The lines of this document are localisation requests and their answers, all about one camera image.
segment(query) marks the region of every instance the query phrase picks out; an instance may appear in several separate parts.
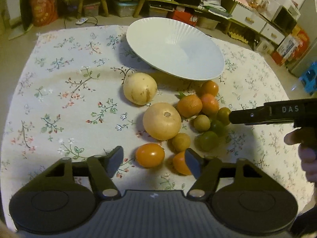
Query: tablecloth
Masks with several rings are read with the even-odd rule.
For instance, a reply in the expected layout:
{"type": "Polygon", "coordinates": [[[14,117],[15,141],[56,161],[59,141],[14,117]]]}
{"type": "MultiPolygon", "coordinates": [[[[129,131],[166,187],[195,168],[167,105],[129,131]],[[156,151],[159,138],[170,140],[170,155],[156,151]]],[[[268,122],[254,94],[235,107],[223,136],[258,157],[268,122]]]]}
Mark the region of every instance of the tablecloth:
{"type": "MultiPolygon", "coordinates": [[[[151,68],[129,47],[127,28],[99,26],[39,35],[14,92],[1,147],[1,194],[10,228],[14,228],[8,210],[12,195],[64,156],[81,161],[105,155],[121,145],[125,156],[113,177],[121,192],[182,189],[186,193],[194,183],[193,176],[181,176],[172,169],[174,153],[169,142],[151,138],[143,128],[142,116],[153,103],[176,104],[178,91],[193,93],[201,83],[151,68]],[[153,101],[142,107],[130,103],[122,91],[124,81],[134,72],[147,72],[158,84],[153,101]],[[134,160],[136,148],[149,142],[165,150],[159,168],[144,169],[134,160]]],[[[221,107],[247,109],[288,99],[261,55],[213,41],[225,58],[224,72],[214,80],[219,85],[221,107]]],[[[191,148],[202,156],[226,162],[239,157],[251,160],[289,190],[302,210],[311,198],[313,185],[307,183],[301,170],[297,146],[283,143],[284,135],[291,130],[290,124],[230,124],[221,146],[208,153],[195,147],[194,138],[199,133],[190,120],[183,119],[180,132],[190,135],[191,148]]],[[[87,180],[78,177],[76,181],[84,184],[87,180]]]]}

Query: remote control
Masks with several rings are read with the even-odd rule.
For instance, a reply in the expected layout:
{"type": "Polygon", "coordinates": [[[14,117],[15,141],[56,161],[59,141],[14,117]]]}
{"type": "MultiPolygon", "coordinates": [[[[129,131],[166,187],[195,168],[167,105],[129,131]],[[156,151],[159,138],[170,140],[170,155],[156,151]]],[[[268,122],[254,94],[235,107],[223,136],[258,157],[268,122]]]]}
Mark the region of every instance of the remote control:
{"type": "Polygon", "coordinates": [[[79,21],[76,22],[76,25],[82,25],[88,20],[88,18],[81,18],[79,21]]]}

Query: red box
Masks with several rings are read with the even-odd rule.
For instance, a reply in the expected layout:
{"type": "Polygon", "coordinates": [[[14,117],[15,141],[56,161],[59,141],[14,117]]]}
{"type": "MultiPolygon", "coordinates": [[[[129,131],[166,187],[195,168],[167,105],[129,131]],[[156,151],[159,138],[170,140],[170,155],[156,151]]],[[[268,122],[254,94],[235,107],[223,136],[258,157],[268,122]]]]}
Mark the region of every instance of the red box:
{"type": "Polygon", "coordinates": [[[197,16],[194,16],[192,15],[191,13],[189,12],[181,12],[181,11],[173,11],[173,12],[169,12],[167,14],[167,17],[170,18],[170,19],[173,19],[173,20],[178,20],[178,21],[181,21],[181,22],[184,22],[188,25],[191,25],[191,26],[196,26],[196,23],[197,23],[197,16]]]}

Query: refrigerator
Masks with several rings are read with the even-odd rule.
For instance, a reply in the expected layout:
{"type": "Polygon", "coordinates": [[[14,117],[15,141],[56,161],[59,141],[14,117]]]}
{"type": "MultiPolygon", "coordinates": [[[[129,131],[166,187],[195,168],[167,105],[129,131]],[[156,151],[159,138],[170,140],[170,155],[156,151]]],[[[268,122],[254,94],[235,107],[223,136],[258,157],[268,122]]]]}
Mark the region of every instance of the refrigerator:
{"type": "Polygon", "coordinates": [[[297,23],[308,34],[310,46],[299,60],[287,65],[288,70],[296,77],[300,77],[314,61],[317,61],[317,0],[305,0],[300,12],[301,16],[297,23]]]}

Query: orange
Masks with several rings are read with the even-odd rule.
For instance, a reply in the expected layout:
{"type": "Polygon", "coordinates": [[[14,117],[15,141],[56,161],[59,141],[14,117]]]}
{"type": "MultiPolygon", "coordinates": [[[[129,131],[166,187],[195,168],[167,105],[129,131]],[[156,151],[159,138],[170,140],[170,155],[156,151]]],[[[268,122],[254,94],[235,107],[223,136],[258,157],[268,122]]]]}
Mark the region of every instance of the orange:
{"type": "Polygon", "coordinates": [[[202,112],[207,116],[215,115],[219,110],[217,99],[211,94],[204,94],[200,98],[202,102],[202,112]]]}
{"type": "Polygon", "coordinates": [[[181,116],[185,118],[189,118],[199,114],[201,109],[201,100],[194,94],[183,97],[177,103],[177,111],[180,113],[181,116]]]}
{"type": "Polygon", "coordinates": [[[137,162],[145,168],[152,168],[160,165],[163,162],[164,157],[164,149],[155,143],[144,144],[138,147],[135,152],[137,162]]]}
{"type": "Polygon", "coordinates": [[[213,82],[213,81],[207,81],[205,82],[201,88],[200,88],[200,92],[201,94],[212,94],[213,96],[217,96],[219,91],[219,86],[217,83],[213,82]]]}
{"type": "Polygon", "coordinates": [[[186,176],[191,176],[191,171],[185,162],[185,151],[179,152],[173,157],[173,166],[177,172],[186,176]]]}

